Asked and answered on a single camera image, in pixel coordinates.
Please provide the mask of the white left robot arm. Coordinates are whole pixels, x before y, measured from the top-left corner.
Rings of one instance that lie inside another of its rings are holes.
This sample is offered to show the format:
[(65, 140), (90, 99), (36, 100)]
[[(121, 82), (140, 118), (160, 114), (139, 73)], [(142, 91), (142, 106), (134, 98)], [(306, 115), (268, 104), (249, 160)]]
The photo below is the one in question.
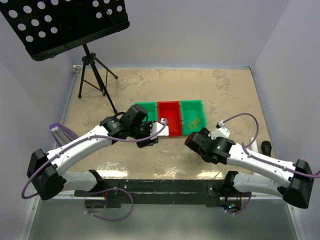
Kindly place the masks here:
[(96, 151), (117, 142), (136, 143), (139, 148), (158, 143), (158, 137), (167, 127), (168, 121), (147, 121), (148, 112), (142, 106), (132, 105), (126, 112), (119, 112), (103, 119), (88, 133), (47, 152), (42, 149), (31, 155), (27, 169), (28, 181), (21, 197), (29, 199), (29, 185), (35, 189), (32, 197), (50, 200), (63, 191), (84, 191), (92, 196), (105, 192), (107, 185), (95, 170), (71, 172), (69, 169)]

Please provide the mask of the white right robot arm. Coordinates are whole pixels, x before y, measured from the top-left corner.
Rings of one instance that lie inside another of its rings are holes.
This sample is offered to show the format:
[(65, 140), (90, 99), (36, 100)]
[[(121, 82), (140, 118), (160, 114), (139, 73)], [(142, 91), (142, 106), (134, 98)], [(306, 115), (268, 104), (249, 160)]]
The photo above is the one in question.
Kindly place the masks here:
[(222, 185), (227, 196), (255, 192), (280, 197), (300, 209), (309, 207), (315, 175), (308, 162), (272, 158), (245, 148), (229, 136), (227, 127), (214, 131), (203, 127), (198, 132), (192, 132), (184, 142), (207, 163), (232, 165), (254, 173), (227, 174)]

